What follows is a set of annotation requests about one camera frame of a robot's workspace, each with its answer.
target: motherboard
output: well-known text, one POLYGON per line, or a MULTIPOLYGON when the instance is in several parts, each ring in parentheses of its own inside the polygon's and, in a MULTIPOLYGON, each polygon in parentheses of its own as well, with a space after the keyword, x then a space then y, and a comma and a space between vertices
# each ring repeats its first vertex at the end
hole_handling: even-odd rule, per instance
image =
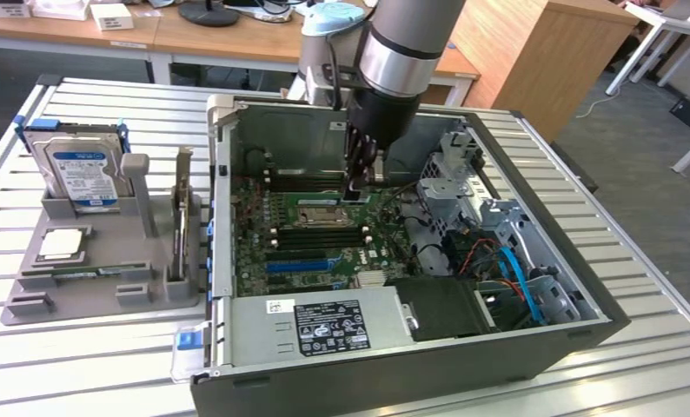
POLYGON ((235 285, 240 296, 383 286, 413 268, 393 198, 344 202, 336 189, 275 178, 235 187, 235 285))

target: wooden cabinet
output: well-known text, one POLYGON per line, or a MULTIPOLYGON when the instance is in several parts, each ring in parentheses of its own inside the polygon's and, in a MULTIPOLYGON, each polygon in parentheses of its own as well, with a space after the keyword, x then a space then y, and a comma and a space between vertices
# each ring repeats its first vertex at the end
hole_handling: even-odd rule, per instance
POLYGON ((552 142, 636 23, 607 0, 468 0, 452 42, 481 78, 464 106, 519 110, 552 142))

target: gray carpet floor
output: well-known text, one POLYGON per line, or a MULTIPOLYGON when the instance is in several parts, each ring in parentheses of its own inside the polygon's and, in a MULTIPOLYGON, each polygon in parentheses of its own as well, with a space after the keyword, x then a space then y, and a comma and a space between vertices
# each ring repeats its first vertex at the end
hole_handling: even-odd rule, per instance
MULTIPOLYGON (((86 56, 0 50, 0 137, 42 73, 145 82, 144 63, 86 56)), ((239 88, 243 71, 212 69, 208 84, 239 88)), ((267 76, 265 90, 285 86, 287 75, 267 76)), ((606 98, 612 76, 603 74, 579 107, 606 98)), ((259 73, 252 73, 256 87, 259 73)), ((596 198, 690 301, 690 169, 670 170, 690 149, 690 128, 668 114, 676 99, 654 84, 627 83, 611 102, 571 120, 559 144, 595 179, 596 198)))

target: metal workbench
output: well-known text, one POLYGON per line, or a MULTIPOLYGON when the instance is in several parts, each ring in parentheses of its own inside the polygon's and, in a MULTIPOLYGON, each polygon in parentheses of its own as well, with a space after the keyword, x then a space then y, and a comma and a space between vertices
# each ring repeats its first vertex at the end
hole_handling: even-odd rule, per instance
MULTIPOLYGON (((213 92, 66 78, 58 86, 34 88, 20 114, 84 123, 122 117, 133 151, 152 158, 147 181, 155 193, 172 186, 177 146, 193 146, 192 185, 208 203, 205 101, 213 92)), ((688 416, 690 306, 526 121, 508 112, 479 115, 632 323, 531 381, 357 415, 688 416)), ((487 174, 507 196, 491 165, 487 174)), ((0 142, 0 314, 38 219, 41 190, 34 162, 9 128, 0 142)), ((169 379, 171 344, 175 330, 203 317, 197 306, 9 328, 0 324, 0 416, 193 414, 189 388, 169 379)))

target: green circuit board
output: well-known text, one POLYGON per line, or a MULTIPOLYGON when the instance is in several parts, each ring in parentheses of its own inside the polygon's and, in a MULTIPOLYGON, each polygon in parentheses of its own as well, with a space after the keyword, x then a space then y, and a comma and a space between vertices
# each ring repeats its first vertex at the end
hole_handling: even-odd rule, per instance
POLYGON ((381 271, 375 276, 388 280, 401 277, 409 260, 408 237, 401 224, 384 221, 396 217, 393 208, 381 211, 392 192, 384 189, 347 204, 337 192, 271 192, 261 182, 243 179, 235 192, 236 293, 255 296, 360 288, 357 274, 367 271, 381 271), (319 239, 323 232, 327 237, 319 239), (352 246, 329 237, 340 235, 352 246), (331 267, 269 272, 271 264, 316 261, 331 267))

